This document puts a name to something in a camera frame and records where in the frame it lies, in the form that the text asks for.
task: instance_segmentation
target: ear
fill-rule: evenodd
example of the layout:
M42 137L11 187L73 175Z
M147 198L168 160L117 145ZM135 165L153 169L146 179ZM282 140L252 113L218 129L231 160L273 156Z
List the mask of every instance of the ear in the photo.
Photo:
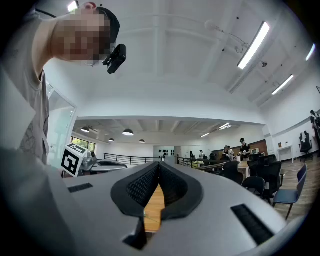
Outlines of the ear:
M94 2L86 2L82 5L83 9L96 9L97 5Z

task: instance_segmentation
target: camera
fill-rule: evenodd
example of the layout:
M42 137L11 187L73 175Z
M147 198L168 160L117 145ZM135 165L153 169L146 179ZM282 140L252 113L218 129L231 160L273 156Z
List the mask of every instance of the camera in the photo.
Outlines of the camera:
M119 44L111 55L106 58L102 64L107 66L109 74L114 74L118 68L126 61L127 47L124 44Z

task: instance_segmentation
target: black cap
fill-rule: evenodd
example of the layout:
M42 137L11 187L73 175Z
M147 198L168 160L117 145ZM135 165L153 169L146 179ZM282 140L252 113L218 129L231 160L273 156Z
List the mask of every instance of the black cap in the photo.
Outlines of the black cap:
M114 44L117 40L120 30L120 23L116 15L114 15L110 10L103 7L97 7L96 9L99 11L99 13L106 15L110 20L110 43Z

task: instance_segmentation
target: wooden floor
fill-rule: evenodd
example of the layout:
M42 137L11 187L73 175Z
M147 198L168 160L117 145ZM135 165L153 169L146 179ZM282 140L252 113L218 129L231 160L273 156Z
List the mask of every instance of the wooden floor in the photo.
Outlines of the wooden floor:
M320 158L317 157L317 154L314 154L313 160L309 158L305 163L308 167L308 171L306 174L303 190L300 195L299 201L296 202L292 207L292 210L288 217L288 221L291 221L298 216L306 215L311 209L312 204L317 196L318 190L320 189ZM304 163L303 161L300 162L300 159L294 160L294 163L291 163L291 161L286 161L282 163L281 168L285 170L285 176L283 179L283 185L280 189L297 188L297 173L303 165ZM287 216L289 207L289 204L277 203L275 205L275 209L284 218Z
M313 160L309 159L305 162L308 167L306 180L304 187L299 198L291 210L288 217L288 221L293 220L298 216L306 215L312 207L313 202L317 196L317 192L320 189L320 158L316 154L313 156ZM297 188L298 179L297 173L304 165L300 162L300 159L286 161L282 163L282 169L285 170L285 176L283 185L280 189L295 189ZM275 209L285 218L287 216L290 205L288 204L276 204ZM165 208L164 194L160 188L157 187L148 205L145 208L145 230L147 232L157 232L160 228L161 222L161 210Z

